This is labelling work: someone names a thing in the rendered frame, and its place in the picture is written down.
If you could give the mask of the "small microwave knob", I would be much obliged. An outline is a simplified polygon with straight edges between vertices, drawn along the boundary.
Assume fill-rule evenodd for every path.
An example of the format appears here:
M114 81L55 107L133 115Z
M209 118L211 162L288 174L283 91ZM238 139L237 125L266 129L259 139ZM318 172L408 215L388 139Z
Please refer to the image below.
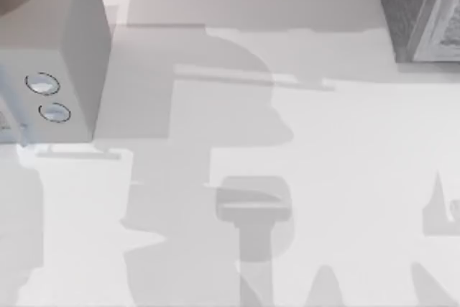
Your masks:
M65 123L71 118L70 109L56 102L40 105L38 112L43 119L53 123Z

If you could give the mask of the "large microwave knob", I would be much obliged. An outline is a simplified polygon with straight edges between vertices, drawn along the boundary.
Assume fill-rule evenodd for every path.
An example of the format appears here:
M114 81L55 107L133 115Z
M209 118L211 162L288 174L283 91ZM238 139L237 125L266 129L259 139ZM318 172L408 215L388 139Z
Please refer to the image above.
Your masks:
M29 90L42 96L51 96L60 90L60 82L49 73L38 72L27 75L24 82Z

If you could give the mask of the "pale microwave oven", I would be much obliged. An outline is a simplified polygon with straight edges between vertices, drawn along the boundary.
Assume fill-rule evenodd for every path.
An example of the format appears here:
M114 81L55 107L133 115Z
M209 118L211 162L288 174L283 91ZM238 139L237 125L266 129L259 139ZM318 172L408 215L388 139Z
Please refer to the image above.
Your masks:
M0 145L90 142L110 53L103 0L0 0ZM38 72L60 90L29 90L24 78ZM40 116L40 105L55 102L70 109L67 122Z

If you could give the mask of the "grey cabinet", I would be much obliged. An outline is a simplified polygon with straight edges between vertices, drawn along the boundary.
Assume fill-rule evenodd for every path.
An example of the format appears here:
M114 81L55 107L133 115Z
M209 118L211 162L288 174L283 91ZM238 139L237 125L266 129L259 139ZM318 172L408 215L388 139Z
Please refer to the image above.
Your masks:
M380 0L399 63L460 63L460 0Z

